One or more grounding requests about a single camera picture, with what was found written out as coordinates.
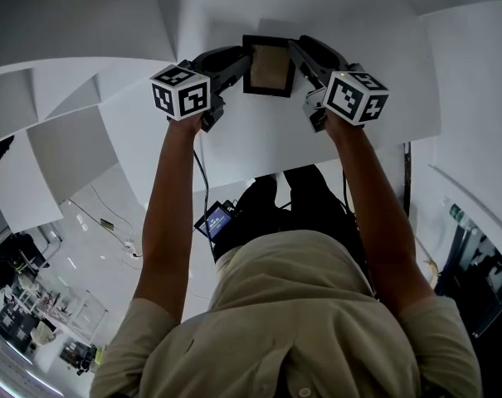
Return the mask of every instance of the beige shirt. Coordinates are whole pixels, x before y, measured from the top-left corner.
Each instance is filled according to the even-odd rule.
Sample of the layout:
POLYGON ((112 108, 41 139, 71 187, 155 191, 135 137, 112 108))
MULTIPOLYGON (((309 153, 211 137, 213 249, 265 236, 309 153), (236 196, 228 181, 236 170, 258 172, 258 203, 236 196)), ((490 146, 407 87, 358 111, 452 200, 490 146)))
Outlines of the beige shirt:
POLYGON ((291 231, 240 248, 211 309, 182 324, 134 299, 90 396, 403 398, 437 387, 480 396, 455 303, 428 298, 395 318, 340 243, 291 231))

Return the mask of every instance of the device screen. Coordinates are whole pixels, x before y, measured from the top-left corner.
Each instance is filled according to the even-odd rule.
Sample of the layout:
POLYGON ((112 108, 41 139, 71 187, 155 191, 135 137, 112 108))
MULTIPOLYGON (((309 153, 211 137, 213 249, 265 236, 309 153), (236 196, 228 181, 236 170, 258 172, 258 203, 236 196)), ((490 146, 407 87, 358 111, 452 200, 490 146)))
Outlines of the device screen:
MULTIPOLYGON (((216 208, 212 214, 208 216, 208 226, 210 227, 210 237, 216 237, 216 234, 221 231, 221 229, 227 225, 228 221, 231 220, 231 217, 224 212, 221 208, 216 208)), ((202 231, 205 235, 207 234, 207 227, 203 222, 199 227, 199 230, 202 231)))

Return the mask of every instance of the person's right arm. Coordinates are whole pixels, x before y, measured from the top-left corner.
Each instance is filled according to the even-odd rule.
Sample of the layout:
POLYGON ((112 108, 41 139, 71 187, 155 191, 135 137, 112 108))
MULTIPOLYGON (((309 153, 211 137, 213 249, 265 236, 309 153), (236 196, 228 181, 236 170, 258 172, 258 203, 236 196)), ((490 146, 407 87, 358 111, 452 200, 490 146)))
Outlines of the person's right arm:
POLYGON ((434 296, 415 259, 412 228, 365 132, 332 113, 326 130, 348 180, 374 287, 397 315, 434 296))

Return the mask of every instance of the black and white pattern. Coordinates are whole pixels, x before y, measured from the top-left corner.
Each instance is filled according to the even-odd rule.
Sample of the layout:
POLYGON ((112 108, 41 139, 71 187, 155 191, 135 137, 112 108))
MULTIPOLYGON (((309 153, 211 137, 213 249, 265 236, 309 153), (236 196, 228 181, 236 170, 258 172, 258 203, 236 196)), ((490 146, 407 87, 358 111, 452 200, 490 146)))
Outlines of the black and white pattern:
POLYGON ((371 76, 365 72, 349 72, 349 74, 371 91, 374 91, 374 90, 386 91, 387 90, 382 83, 380 83, 373 76, 371 76))
POLYGON ((334 78, 327 105, 353 120, 362 98, 361 91, 339 78, 334 78))
POLYGON ((163 110, 166 114, 175 116, 171 92, 155 84, 152 84, 152 86, 155 106, 163 110))
POLYGON ((178 105, 181 109, 181 116, 186 116, 200 109, 207 109, 207 88, 208 84, 197 84, 189 89, 178 92, 178 105))
POLYGON ((171 70, 168 70, 159 76, 155 76, 154 79, 156 81, 160 81, 161 83, 175 87, 194 75, 195 74, 193 74, 193 72, 189 72, 183 68, 175 66, 171 70))
POLYGON ((387 102, 388 97, 388 95, 370 96, 359 122, 362 123, 377 119, 382 113, 383 106, 385 106, 385 102, 387 102))

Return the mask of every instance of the table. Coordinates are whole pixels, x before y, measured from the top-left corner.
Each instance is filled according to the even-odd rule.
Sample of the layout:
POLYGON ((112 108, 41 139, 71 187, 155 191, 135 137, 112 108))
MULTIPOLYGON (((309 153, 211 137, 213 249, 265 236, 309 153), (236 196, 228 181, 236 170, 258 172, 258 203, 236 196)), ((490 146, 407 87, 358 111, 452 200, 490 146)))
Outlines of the table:
MULTIPOLYGON (((241 44, 242 34, 313 36, 359 62, 390 90, 378 121, 366 128, 375 148, 440 133, 436 72, 422 20, 408 0, 159 0, 178 59, 241 44)), ((297 72, 290 99, 226 91, 225 115, 195 146, 210 187, 337 157, 326 133, 303 114, 312 90, 297 72)), ((105 127, 141 204, 149 201, 168 123, 154 106, 149 80, 100 105, 105 127)), ((204 188, 194 171, 193 190, 204 188)))

